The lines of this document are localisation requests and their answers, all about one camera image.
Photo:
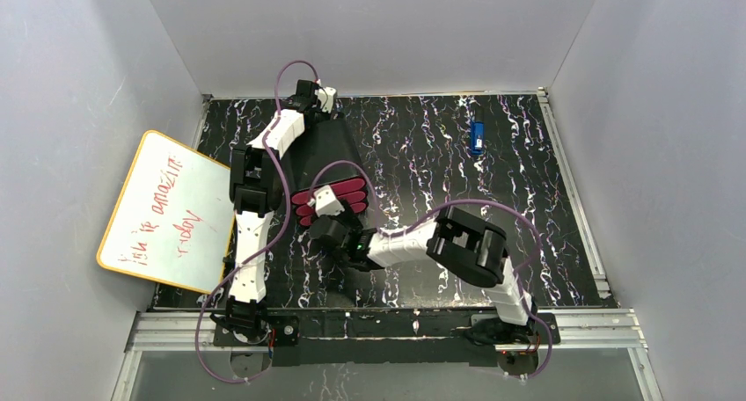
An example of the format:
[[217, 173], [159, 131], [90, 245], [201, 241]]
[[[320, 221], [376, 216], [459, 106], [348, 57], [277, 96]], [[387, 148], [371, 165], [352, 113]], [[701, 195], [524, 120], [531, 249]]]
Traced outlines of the pink drawer tray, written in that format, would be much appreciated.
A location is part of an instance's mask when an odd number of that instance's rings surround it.
[[[350, 205], [355, 214], [360, 214], [367, 209], [368, 204], [366, 202], [355, 202]], [[314, 220], [315, 210], [307, 205], [296, 206], [295, 211], [298, 221], [303, 227], [310, 227]]]
[[[352, 179], [346, 179], [330, 184], [330, 187], [336, 195], [344, 195], [353, 193], [358, 190], [362, 190], [366, 186], [364, 179], [356, 177]], [[291, 202], [294, 205], [306, 204], [310, 197], [310, 191], [308, 189], [298, 191], [292, 194]]]

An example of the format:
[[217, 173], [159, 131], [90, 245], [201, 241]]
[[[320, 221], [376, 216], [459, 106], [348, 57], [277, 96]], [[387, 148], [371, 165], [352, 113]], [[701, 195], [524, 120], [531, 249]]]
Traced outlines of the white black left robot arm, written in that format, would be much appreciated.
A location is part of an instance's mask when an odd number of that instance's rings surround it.
[[279, 240], [268, 239], [274, 212], [290, 210], [291, 191], [282, 159], [293, 142], [319, 122], [334, 118], [338, 92], [315, 81], [300, 80], [296, 93], [275, 100], [267, 127], [231, 155], [229, 196], [235, 214], [235, 266], [226, 277], [225, 311], [210, 318], [254, 343], [269, 338], [261, 302], [267, 294], [265, 257]]

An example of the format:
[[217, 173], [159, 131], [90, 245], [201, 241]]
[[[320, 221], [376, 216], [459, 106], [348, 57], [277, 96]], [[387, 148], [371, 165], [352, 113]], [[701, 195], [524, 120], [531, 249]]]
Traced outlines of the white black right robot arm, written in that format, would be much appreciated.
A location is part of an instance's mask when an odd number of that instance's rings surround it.
[[483, 319], [464, 331], [476, 345], [526, 344], [538, 349], [535, 304], [520, 290], [508, 252], [506, 232], [454, 206], [440, 209], [412, 229], [366, 229], [352, 206], [330, 186], [310, 196], [311, 239], [341, 266], [361, 272], [398, 264], [432, 260], [462, 281], [483, 288], [496, 317]]

